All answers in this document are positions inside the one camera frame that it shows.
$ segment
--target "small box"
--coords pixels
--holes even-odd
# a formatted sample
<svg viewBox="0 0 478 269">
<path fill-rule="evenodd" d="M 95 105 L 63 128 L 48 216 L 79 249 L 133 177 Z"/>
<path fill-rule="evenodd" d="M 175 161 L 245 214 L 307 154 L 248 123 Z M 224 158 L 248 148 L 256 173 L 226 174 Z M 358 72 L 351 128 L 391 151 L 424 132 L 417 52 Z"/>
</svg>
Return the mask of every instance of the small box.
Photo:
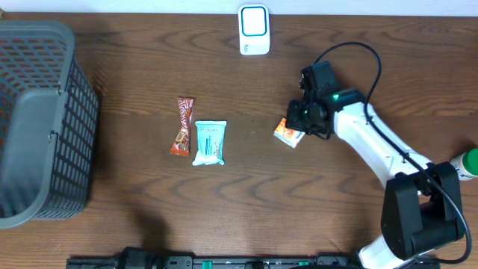
<svg viewBox="0 0 478 269">
<path fill-rule="evenodd" d="M 295 149 L 302 137 L 304 137 L 305 132 L 285 128 L 285 121 L 286 119 L 282 118 L 281 122 L 274 131 L 274 136 Z"/>
</svg>

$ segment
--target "green bottle cap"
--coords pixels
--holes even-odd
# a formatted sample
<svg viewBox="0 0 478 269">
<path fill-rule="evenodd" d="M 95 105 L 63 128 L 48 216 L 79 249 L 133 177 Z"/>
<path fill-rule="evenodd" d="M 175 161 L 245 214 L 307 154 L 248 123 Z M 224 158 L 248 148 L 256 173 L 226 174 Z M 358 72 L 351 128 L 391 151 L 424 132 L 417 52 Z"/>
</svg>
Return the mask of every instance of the green bottle cap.
<svg viewBox="0 0 478 269">
<path fill-rule="evenodd" d="M 472 149 L 463 156 L 463 167 L 475 176 L 478 176 L 478 149 Z"/>
</svg>

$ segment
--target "orange candy wrapper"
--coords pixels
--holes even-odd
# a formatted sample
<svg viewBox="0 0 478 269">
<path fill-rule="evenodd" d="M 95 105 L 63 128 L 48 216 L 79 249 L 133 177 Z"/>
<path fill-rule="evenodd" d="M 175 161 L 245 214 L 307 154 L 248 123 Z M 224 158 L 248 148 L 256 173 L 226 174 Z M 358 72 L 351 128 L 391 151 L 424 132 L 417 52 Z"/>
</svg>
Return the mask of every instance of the orange candy wrapper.
<svg viewBox="0 0 478 269">
<path fill-rule="evenodd" d="M 194 98 L 178 97 L 181 129 L 174 141 L 173 147 L 171 147 L 171 154 L 189 156 L 194 101 Z"/>
</svg>

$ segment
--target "cable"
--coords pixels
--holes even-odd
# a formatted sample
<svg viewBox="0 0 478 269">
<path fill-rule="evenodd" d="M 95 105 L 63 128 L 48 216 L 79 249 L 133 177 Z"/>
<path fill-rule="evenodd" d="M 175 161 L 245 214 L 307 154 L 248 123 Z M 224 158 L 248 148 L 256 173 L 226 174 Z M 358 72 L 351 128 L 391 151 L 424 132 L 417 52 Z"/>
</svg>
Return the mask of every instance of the cable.
<svg viewBox="0 0 478 269">
<path fill-rule="evenodd" d="M 384 134 L 375 125 L 375 123 L 373 122 L 373 118 L 370 117 L 369 114 L 368 114 L 368 104 L 370 102 L 370 98 L 372 96 L 373 90 L 375 90 L 375 86 L 379 82 L 380 75 L 382 74 L 382 61 L 380 60 L 379 54 L 374 49 L 372 49 L 372 47 L 370 47 L 369 45 L 364 44 L 362 42 L 356 42 L 356 41 L 345 42 L 345 43 L 340 43 L 338 45 L 332 46 L 332 47 L 328 48 L 326 51 L 322 52 L 322 54 L 319 57 L 317 57 L 317 59 L 315 59 L 314 64 L 316 64 L 318 61 L 320 61 L 320 59 L 323 56 L 325 56 L 327 53 L 329 53 L 330 51 L 332 51 L 334 49 L 337 49 L 337 48 L 340 48 L 342 46 L 347 46 L 347 45 L 362 46 L 362 47 L 368 49 L 369 51 L 371 51 L 373 53 L 373 55 L 375 55 L 376 60 L 377 60 L 377 64 L 378 64 L 378 67 L 379 67 L 379 70 L 378 70 L 377 76 L 375 78 L 375 81 L 373 82 L 372 88 L 370 89 L 370 91 L 367 95 L 367 98 L 365 100 L 365 103 L 364 103 L 364 115 L 365 115 L 365 119 L 366 119 L 367 123 L 369 123 L 373 127 L 373 129 L 375 129 L 375 131 L 385 141 L 387 141 L 387 143 L 391 147 L 393 147 L 398 153 L 400 153 L 403 156 L 403 158 L 405 160 L 407 160 L 407 162 L 409 162 L 420 173 L 422 173 L 426 177 L 426 181 L 431 186 L 433 186 L 441 195 L 443 195 L 443 197 L 446 199 L 446 201 L 448 201 L 449 204 L 453 207 L 453 210 L 458 215 L 460 221 L 463 223 L 463 226 L 465 228 L 466 249 L 465 249 L 465 252 L 463 253 L 462 257 L 460 257 L 458 259 L 454 259 L 454 260 L 444 260 L 444 259 L 439 259 L 439 258 L 430 257 L 430 256 L 417 256 L 417 257 L 415 257 L 415 261 L 416 262 L 438 262 L 438 263 L 447 264 L 447 265 L 456 265 L 458 263 L 464 262 L 466 259 L 468 259 L 468 257 L 471 254 L 472 240 L 471 240 L 470 228 L 468 227 L 468 224 L 466 222 L 465 217 L 463 216 L 463 213 L 460 212 L 460 210 L 456 206 L 455 202 L 451 199 L 450 195 L 448 195 L 448 193 L 431 177 L 431 175 L 429 175 L 428 172 L 425 171 L 425 169 L 423 169 L 419 164 L 417 164 L 417 162 L 415 162 L 412 158 L 410 158 L 410 156 L 407 153 L 405 153 L 401 148 L 399 148 L 389 137 L 387 137 L 387 135 Z"/>
</svg>

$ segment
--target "green connector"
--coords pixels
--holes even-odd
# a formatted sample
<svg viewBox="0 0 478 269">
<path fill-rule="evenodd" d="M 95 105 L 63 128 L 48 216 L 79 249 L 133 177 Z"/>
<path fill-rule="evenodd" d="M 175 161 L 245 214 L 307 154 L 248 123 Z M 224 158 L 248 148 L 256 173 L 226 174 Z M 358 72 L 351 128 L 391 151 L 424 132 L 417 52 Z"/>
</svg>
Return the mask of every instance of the green connector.
<svg viewBox="0 0 478 269">
<path fill-rule="evenodd" d="M 212 269 L 212 262 L 202 262 L 202 269 Z"/>
</svg>

